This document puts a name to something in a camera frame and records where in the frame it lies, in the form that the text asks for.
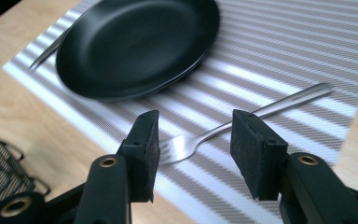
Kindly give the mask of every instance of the knife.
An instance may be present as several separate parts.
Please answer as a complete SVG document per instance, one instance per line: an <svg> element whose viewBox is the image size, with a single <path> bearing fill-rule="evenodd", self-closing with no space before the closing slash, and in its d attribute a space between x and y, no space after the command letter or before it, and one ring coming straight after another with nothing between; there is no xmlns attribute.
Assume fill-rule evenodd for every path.
<svg viewBox="0 0 358 224"><path fill-rule="evenodd" d="M34 62L31 63L28 69L34 70L37 66L39 66L39 64L44 62L48 56L50 56L58 48L61 41L63 40L63 37L65 36L65 33L66 31L63 32L50 46L48 46L48 48L46 48L45 51L43 51L42 54L40 54L39 57L37 57Z"/></svg>

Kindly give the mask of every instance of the placemat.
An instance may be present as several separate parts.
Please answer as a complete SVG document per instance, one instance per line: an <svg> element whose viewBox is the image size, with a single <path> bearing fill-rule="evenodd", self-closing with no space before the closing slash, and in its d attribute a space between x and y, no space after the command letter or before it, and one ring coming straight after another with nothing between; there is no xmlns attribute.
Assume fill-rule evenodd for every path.
<svg viewBox="0 0 358 224"><path fill-rule="evenodd" d="M83 0L19 52L4 69L103 148L115 153L136 117L159 111L160 139L199 135L320 82L334 92L265 119L289 143L330 164L358 107L358 1L218 0L219 35L194 72L156 94L98 102L67 90L55 55L35 71L32 61L95 0ZM257 202L229 155L229 133L188 160L161 166L155 191L197 223L281 223L277 202Z"/></svg>

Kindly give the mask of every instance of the metal grommet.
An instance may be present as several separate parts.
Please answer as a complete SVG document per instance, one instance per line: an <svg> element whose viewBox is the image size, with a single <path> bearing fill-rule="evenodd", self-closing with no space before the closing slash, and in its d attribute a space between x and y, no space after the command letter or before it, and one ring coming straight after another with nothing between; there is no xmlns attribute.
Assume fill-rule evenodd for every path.
<svg viewBox="0 0 358 224"><path fill-rule="evenodd" d="M307 164L307 165L317 165L317 164L319 164L318 160L316 160L312 156L308 156L308 155L299 156L298 160L301 161L304 164Z"/></svg>
<svg viewBox="0 0 358 224"><path fill-rule="evenodd" d="M102 167L111 167L111 166L114 166L118 163L117 159L116 158L106 158L106 159L103 159L100 161L100 166Z"/></svg>
<svg viewBox="0 0 358 224"><path fill-rule="evenodd" d="M31 203L31 197L16 198L2 208L1 217L14 217L27 210L31 206Z"/></svg>

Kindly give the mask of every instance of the fork handle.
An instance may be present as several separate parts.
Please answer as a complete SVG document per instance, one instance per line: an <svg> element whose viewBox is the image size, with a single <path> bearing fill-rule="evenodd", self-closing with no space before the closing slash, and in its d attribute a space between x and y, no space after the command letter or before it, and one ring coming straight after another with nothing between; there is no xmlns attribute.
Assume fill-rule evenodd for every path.
<svg viewBox="0 0 358 224"><path fill-rule="evenodd" d="M275 103L270 105L266 105L254 112L253 114L257 115L261 119L266 118L268 116L277 114L285 109L303 105L306 102L319 98L327 93L330 93L332 88L327 83L320 83L314 86L311 86L303 91L296 92L295 94L289 95ZM228 131L232 128L232 122L225 123L213 130L208 131L199 136L201 142L208 140L224 131Z"/></svg>
<svg viewBox="0 0 358 224"><path fill-rule="evenodd" d="M30 70L35 70L37 66L39 66L39 64L41 64L43 61L45 61L48 56L50 56L57 48L58 46L61 44L63 38L65 37L66 31L64 31L56 40L54 40L54 42L48 46L45 51L43 51L39 57L37 57L33 63L31 63L31 65L29 66Z"/></svg>

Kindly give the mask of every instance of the black plate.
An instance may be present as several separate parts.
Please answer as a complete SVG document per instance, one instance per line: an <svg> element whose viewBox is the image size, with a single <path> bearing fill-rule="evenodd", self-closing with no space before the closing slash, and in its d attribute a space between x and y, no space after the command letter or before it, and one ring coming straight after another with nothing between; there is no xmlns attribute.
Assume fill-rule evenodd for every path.
<svg viewBox="0 0 358 224"><path fill-rule="evenodd" d="M188 74L216 39L214 0L103 0L68 30L56 66L72 91L138 98Z"/></svg>

